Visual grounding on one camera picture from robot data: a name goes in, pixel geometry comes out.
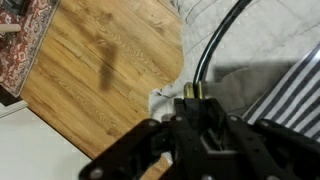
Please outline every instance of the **black cable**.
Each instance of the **black cable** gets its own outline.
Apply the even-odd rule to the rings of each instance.
[[[208,42],[208,45],[206,49],[204,50],[200,61],[198,63],[197,70],[194,74],[193,78],[193,89],[194,89],[194,96],[195,98],[198,97],[197,92],[197,85],[199,81],[204,80],[204,74],[207,69],[207,66],[211,60],[213,52],[216,50],[219,42],[221,41],[224,34],[228,31],[234,20],[241,14],[241,12],[246,8],[246,6],[251,2],[252,0],[239,0],[229,11],[227,16],[223,19],[221,24],[219,25],[218,29],[215,31],[215,33],[212,35],[210,41]]]

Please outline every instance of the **white bedsheet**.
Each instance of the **white bedsheet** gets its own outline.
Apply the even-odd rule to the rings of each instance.
[[[184,27],[184,67],[177,80],[149,96],[150,116],[173,113],[173,99],[192,82],[200,56],[234,0],[174,0]],[[242,115],[320,41],[318,0],[253,0],[220,42],[204,92]]]

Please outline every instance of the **white wall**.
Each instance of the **white wall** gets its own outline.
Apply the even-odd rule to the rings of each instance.
[[[88,162],[27,108],[0,119],[0,179],[76,180]]]

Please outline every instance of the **rug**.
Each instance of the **rug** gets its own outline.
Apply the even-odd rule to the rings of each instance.
[[[32,68],[42,40],[60,0],[31,0],[24,17],[3,8],[0,0],[0,23],[20,24],[18,33],[0,33],[1,85],[18,97]]]

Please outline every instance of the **wood grain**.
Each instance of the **wood grain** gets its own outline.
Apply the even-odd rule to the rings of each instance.
[[[148,117],[148,94],[177,78],[181,22],[149,0],[62,0],[22,98],[91,158]],[[144,176],[157,179],[162,159]]]

